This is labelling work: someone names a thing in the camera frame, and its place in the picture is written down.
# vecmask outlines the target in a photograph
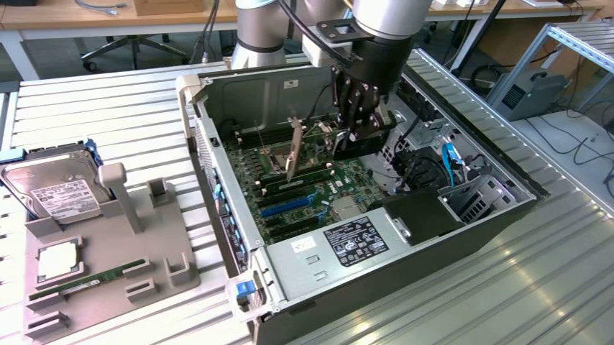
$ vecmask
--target floor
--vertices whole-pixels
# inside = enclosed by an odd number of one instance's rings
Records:
[[[424,36],[428,33],[428,29],[425,29],[425,27],[420,31],[415,40],[416,46],[421,47],[427,53],[441,63],[449,47],[449,42],[452,41],[452,31],[449,30],[449,24],[451,22],[437,23],[437,28],[431,34],[431,40],[428,43],[424,43]],[[182,50],[189,55],[192,52],[192,44],[196,36],[196,32],[170,34],[169,45]],[[150,39],[156,42],[161,42],[161,35],[153,36]],[[84,42],[86,48],[90,50],[96,49],[106,43],[104,37],[88,37],[84,39]],[[213,58],[216,60],[220,59],[222,53],[225,56],[230,54],[230,47],[234,42],[236,40],[233,39],[232,32],[221,32],[218,36],[213,35],[212,46],[214,47]],[[25,41],[25,45],[32,54],[32,59],[34,61],[41,78],[61,78],[90,74],[90,72],[88,72],[82,67],[77,46],[74,45],[72,39],[28,40]],[[141,52],[137,56],[140,68],[158,68],[181,63],[180,57],[176,57],[150,47],[141,47],[140,49]],[[298,52],[298,47],[296,44],[286,44],[286,49],[289,49],[290,52]],[[449,50],[445,60],[449,60],[453,53],[455,47],[452,47]],[[130,70],[130,49],[129,47],[122,47],[102,55],[101,57],[96,57],[93,61],[97,65],[97,70],[94,73]],[[480,51],[475,51],[460,75],[460,79],[467,81],[475,67],[488,63],[495,63],[495,61]],[[601,76],[596,75],[593,80],[591,80],[589,85],[596,84],[600,77]],[[17,80],[19,80],[17,70],[14,69],[3,48],[0,45],[0,82]],[[587,92],[587,90],[589,90],[589,87],[583,90],[577,90],[573,97],[573,104],[577,102],[577,100],[581,99],[581,95]],[[595,102],[603,99],[611,99],[612,97],[609,95],[612,94],[614,83],[609,83],[609,85],[603,89],[601,93],[595,97]],[[603,125],[609,119],[614,119],[614,107],[608,108],[609,104],[611,103],[607,102],[599,103],[591,107],[587,112],[588,117],[600,125]]]

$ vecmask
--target sticker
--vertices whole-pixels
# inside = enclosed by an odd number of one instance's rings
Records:
[[[309,237],[305,237],[304,239],[298,239],[297,241],[293,241],[289,245],[294,253],[300,253],[305,251],[306,249],[314,248],[314,240],[309,236]]]
[[[286,89],[286,88],[297,88],[297,87],[298,87],[298,80],[297,79],[284,81],[284,89]]]
[[[54,219],[64,219],[100,209],[85,180],[34,189],[30,193]]]
[[[325,230],[324,236],[336,259],[344,267],[357,264],[388,250],[368,217]]]

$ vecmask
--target hard drive label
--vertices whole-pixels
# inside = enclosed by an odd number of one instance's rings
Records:
[[[324,231],[336,259],[344,267],[357,264],[388,250],[368,217]]]
[[[85,180],[34,189],[30,193],[54,219],[64,219],[100,209]]]

